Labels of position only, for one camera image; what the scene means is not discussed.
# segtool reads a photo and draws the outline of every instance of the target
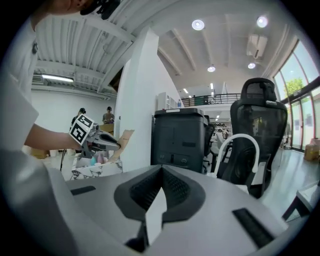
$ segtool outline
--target ceiling light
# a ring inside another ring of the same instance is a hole
[[[209,72],[213,72],[213,71],[215,71],[215,70],[216,70],[216,68],[215,68],[214,66],[208,67],[208,71],[209,71]]]
[[[264,16],[260,16],[257,21],[256,24],[258,25],[258,27],[260,28],[264,28],[265,26],[268,25],[268,19]]]
[[[256,67],[256,64],[254,64],[254,63],[250,63],[249,65],[248,65],[248,68],[249,69],[254,69]]]
[[[42,77],[45,79],[59,80],[59,81],[65,81],[65,82],[70,82],[70,83],[73,83],[73,81],[74,81],[71,78],[66,78],[66,77],[56,76],[56,75],[43,74]]]
[[[194,30],[202,30],[205,27],[205,24],[202,20],[196,19],[192,22],[192,27]]]

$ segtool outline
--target air conditioner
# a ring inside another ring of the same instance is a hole
[[[33,85],[41,85],[41,86],[46,86],[47,82],[44,80],[42,75],[40,74],[34,74],[32,77],[32,84]]]
[[[249,36],[248,44],[246,47],[246,55],[253,56],[257,59],[264,54],[268,38],[262,35],[252,34]]]

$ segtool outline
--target tree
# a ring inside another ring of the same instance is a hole
[[[290,96],[290,95],[294,94],[296,91],[299,91],[300,89],[302,89],[302,87],[304,87],[304,85],[302,83],[302,78],[291,79],[290,81],[286,82],[285,85],[288,90],[287,91],[286,88],[283,88],[286,98],[288,97],[288,94]]]

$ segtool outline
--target white cabinet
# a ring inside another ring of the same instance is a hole
[[[156,110],[172,110],[177,108],[178,108],[178,103],[169,95],[167,95],[166,92],[162,92],[158,94]]]

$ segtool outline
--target white t-shirt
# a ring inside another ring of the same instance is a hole
[[[38,112],[31,105],[32,77],[38,54],[28,19],[18,31],[0,67],[0,148],[21,150]]]

